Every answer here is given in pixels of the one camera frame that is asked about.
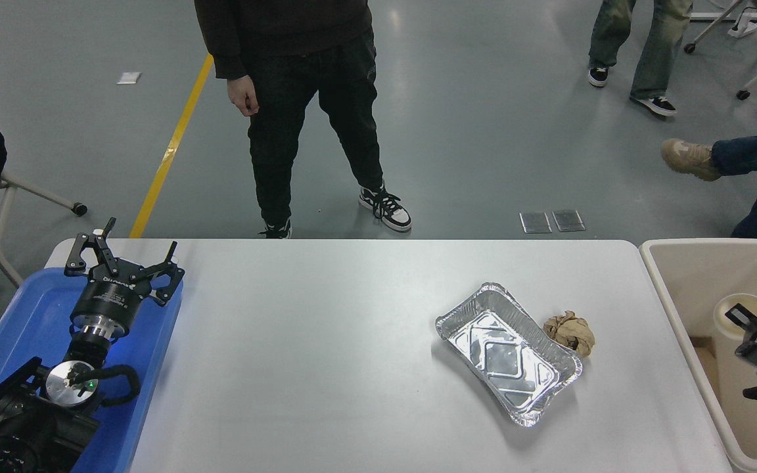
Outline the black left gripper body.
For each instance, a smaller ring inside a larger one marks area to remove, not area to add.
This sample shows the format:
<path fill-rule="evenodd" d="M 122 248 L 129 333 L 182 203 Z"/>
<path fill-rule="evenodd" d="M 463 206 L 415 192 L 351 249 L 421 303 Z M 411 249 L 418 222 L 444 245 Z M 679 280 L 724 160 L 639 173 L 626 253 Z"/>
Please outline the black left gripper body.
<path fill-rule="evenodd" d="M 71 314 L 75 327 L 109 320 L 114 323 L 114 332 L 129 332 L 132 328 L 145 296 L 150 294 L 150 281 L 139 279 L 139 272 L 145 269 L 142 265 L 117 259 L 117 266 L 117 275 L 105 264 L 88 271 L 88 282 Z"/>

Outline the walking person's right hand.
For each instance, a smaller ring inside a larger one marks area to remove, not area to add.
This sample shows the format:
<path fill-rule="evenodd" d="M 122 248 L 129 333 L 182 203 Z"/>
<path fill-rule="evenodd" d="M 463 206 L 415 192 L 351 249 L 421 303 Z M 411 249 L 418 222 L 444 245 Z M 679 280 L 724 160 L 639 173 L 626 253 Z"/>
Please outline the walking person's right hand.
<path fill-rule="evenodd" d="M 256 98 L 256 88 L 249 75 L 237 79 L 228 79 L 227 96 L 229 102 L 237 107 L 244 117 L 255 116 L 260 110 L 258 98 Z"/>

